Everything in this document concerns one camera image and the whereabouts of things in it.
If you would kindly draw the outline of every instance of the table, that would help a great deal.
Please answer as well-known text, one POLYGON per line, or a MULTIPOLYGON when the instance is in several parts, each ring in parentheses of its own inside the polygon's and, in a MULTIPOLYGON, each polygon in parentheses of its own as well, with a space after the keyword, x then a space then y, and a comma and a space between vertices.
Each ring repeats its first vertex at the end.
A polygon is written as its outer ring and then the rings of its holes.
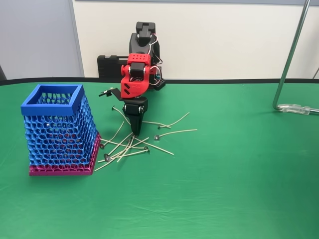
MULTIPOLYGON (((29 177, 20 105, 37 83, 0 87, 0 238, 317 239, 319 116, 272 109, 277 84, 169 84, 147 92, 140 139, 150 155, 84 177, 29 177), (198 129, 164 136, 159 133, 198 129)), ((83 83, 95 124, 111 138, 123 103, 83 83)), ((286 84, 279 103, 318 107, 318 84, 286 84)), ((130 127, 125 123, 115 141, 130 127)), ((113 147, 99 150, 98 160, 113 147)))

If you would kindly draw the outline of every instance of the metal stand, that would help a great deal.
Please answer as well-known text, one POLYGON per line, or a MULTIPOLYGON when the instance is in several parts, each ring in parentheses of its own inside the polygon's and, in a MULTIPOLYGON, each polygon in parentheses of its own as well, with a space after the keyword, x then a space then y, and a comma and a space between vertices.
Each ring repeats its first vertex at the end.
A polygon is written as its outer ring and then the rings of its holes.
POLYGON ((293 59, 293 56, 294 56, 294 52, 295 52, 295 49, 296 49, 296 46, 297 46, 297 43, 298 43, 298 39, 299 39, 299 36, 300 36, 300 33, 301 33, 301 29, 303 27, 303 24, 304 24, 306 15, 307 15, 309 4, 310 4, 310 0, 306 0, 305 4, 304 4, 303 11, 302 11, 302 14, 301 14, 301 17, 300 17, 300 20, 299 20, 299 23, 298 23, 298 27, 297 27, 297 30, 296 30, 296 33, 295 33, 295 37, 294 37, 293 43, 291 45, 287 61, 286 61, 286 65, 285 65, 283 74, 281 76, 281 79, 280 79, 280 82, 279 82, 279 85, 278 85, 278 88, 277 88, 277 91, 276 91, 276 94, 275 94, 275 98, 274 98, 274 101, 273 101, 273 108, 276 109, 276 110, 279 110, 281 112, 291 112, 291 113, 297 113, 297 114, 303 114, 303 115, 309 115, 309 113, 317 113, 317 114, 319 113, 319 109, 313 109, 313 108, 310 108, 310 107, 307 107, 307 106, 306 107, 302 107, 300 105, 295 105, 295 104, 284 104, 284 105, 278 105, 277 104, 279 96, 280 96, 280 93, 281 93, 281 90, 283 88, 283 85, 284 85, 284 82, 285 82, 285 79, 286 79, 286 76, 287 76, 287 73, 288 73, 288 70, 289 70, 289 67, 290 67, 290 64, 291 64, 291 60, 293 59))

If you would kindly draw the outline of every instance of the metal rod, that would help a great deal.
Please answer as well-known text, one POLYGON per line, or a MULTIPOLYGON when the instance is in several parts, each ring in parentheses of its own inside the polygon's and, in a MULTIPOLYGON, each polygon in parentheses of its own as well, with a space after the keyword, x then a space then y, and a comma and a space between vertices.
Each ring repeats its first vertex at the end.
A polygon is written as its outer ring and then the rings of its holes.
POLYGON ((163 125, 163 127, 170 128, 168 125, 165 125, 165 124, 162 124, 162 123, 157 123, 157 122, 143 121, 143 123, 157 124, 159 127, 160 127, 161 125, 163 125))
MULTIPOLYGON (((132 146, 132 148, 133 148, 134 146, 136 146, 136 145, 139 145, 140 143, 144 143, 144 141, 146 141, 146 140, 148 140, 148 139, 149 139, 149 137, 147 137, 146 139, 140 140, 138 143, 134 144, 134 145, 132 146)), ((124 151, 125 151, 125 149, 122 150, 121 152, 118 152, 117 154, 114 154, 113 157, 111 157, 111 159, 117 158, 117 156, 119 156, 119 155, 120 155, 121 153, 123 153, 124 151)))
POLYGON ((152 144, 150 144, 150 143, 145 143, 144 142, 144 144, 146 144, 146 145, 148 145, 148 146, 151 146, 151 147, 153 147, 153 148, 157 148, 157 149, 159 149, 159 150, 161 150, 161 151, 163 151, 163 152, 165 152, 165 153, 169 153, 169 154, 171 154, 171 155, 174 155, 173 153, 171 153, 171 152, 168 152, 168 151, 166 151, 165 149, 162 149, 162 148, 160 148, 160 147, 157 147, 157 146, 155 146, 155 145, 152 145, 152 144))
POLYGON ((109 155, 111 155, 119 146, 122 144, 128 137, 130 137, 133 133, 130 133, 128 136, 126 136, 111 152, 109 152, 109 155))
POLYGON ((120 160, 123 158, 123 155, 125 155, 129 151, 129 149, 132 147, 133 141, 134 141, 134 135, 133 135, 133 137, 131 139, 130 146, 128 145, 128 147, 124 149, 124 152, 123 152, 122 155, 120 155, 120 158, 118 159, 117 163, 120 162, 120 160))
POLYGON ((165 136, 165 135, 172 134, 172 133, 182 133, 182 132, 191 132, 191 131, 197 131, 197 130, 196 130, 196 129, 187 129, 187 130, 180 130, 180 131, 175 131, 175 132, 169 132, 169 133, 161 134, 161 135, 159 135, 159 137, 163 137, 163 136, 165 136))
POLYGON ((146 150, 135 152, 135 153, 125 154, 125 155, 122 155, 122 157, 132 156, 132 155, 136 155, 136 154, 144 153, 144 152, 149 152, 149 151, 150 151, 149 149, 146 149, 146 150))
POLYGON ((310 108, 310 113, 319 114, 319 109, 310 108))
MULTIPOLYGON (((114 142, 109 141, 109 140, 106 140, 106 139, 101 139, 101 140, 104 141, 104 142, 111 143, 111 144, 115 144, 115 145, 120 145, 120 146, 126 147, 125 144, 114 143, 114 142)), ((135 149, 144 149, 143 147, 133 147, 133 146, 132 146, 132 148, 135 148, 135 149)))
POLYGON ((276 109, 276 110, 279 109, 278 108, 278 99, 279 99, 281 90, 283 88, 285 79, 287 77, 287 73, 288 73, 291 61, 292 61, 293 56, 294 56, 294 52, 295 52, 295 49, 296 49, 296 46, 297 46, 297 43, 298 43, 298 39, 299 39, 299 36, 300 36, 300 33, 301 33, 301 29, 303 27, 303 24, 304 24, 306 15, 307 15, 309 4, 310 4, 310 0, 306 0, 305 4, 304 4, 303 11, 302 11, 301 16, 300 16, 300 20, 299 20, 298 26, 297 26, 295 37, 294 37, 293 43, 291 45, 290 52, 289 52, 289 55, 288 55, 288 58, 287 58, 287 61, 286 61, 286 64, 285 64, 285 68, 284 68, 283 74, 281 75, 281 79, 280 79, 280 82, 279 82, 279 85, 278 85, 278 88, 277 88, 277 91, 276 91, 276 94, 275 94, 275 98, 274 98, 274 101, 273 101, 273 108, 276 109))
POLYGON ((124 117, 124 119, 126 120, 126 122, 129 124, 129 125, 131 125, 131 123, 128 121, 128 119, 125 117, 125 115, 122 113, 122 112, 120 112, 117 108, 115 108, 114 106, 112 107, 112 109, 113 110, 116 110, 117 112, 119 112, 123 117, 124 117))
POLYGON ((167 126, 172 126, 172 125, 174 125, 174 124, 180 122, 183 118, 185 118, 186 116, 188 116, 188 114, 189 114, 189 112, 188 112, 187 114, 185 114, 182 118, 180 118, 178 121, 176 121, 176 122, 174 122, 174 123, 171 123, 171 124, 169 124, 169 125, 167 125, 167 126))
POLYGON ((319 67, 318 67, 318 69, 317 69, 316 73, 314 74, 313 79, 314 79, 314 78, 316 77, 316 75, 318 74, 318 71, 319 71, 319 67))
MULTIPOLYGON (((118 132, 121 130, 121 128, 122 128, 123 125, 124 125, 124 121, 123 121, 123 123, 121 124, 121 126, 119 127, 118 131, 116 131, 115 135, 114 135, 109 141, 112 141, 112 140, 116 137, 116 135, 117 135, 118 132)), ((109 143, 109 141, 106 141, 106 142, 103 144, 103 146, 105 147, 105 146, 109 143)))

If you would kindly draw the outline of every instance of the black robot arm part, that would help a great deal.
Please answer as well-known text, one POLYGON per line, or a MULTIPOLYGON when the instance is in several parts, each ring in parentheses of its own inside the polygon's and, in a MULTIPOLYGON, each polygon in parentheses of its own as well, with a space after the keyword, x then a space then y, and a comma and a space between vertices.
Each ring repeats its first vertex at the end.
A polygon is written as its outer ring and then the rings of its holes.
MULTIPOLYGON (((141 79, 145 80, 146 67, 156 66, 160 60, 160 44, 157 41, 155 23, 153 22, 137 22, 136 24, 136 33, 132 33, 129 53, 138 53, 138 54, 148 54, 151 57, 150 63, 148 66, 143 62, 132 62, 129 67, 128 73, 131 76, 131 79, 141 79)), ((160 78, 157 80, 155 77, 156 74, 149 74, 149 88, 155 90, 160 90, 165 86, 165 80, 160 78)), ((148 100, 146 97, 132 97, 127 98, 123 96, 119 89, 109 89, 102 92, 99 96, 110 96, 114 94, 118 100, 124 102, 123 112, 124 115, 129 118, 131 123, 131 129, 135 136, 138 136, 141 132, 142 122, 144 113, 148 110, 148 100)))

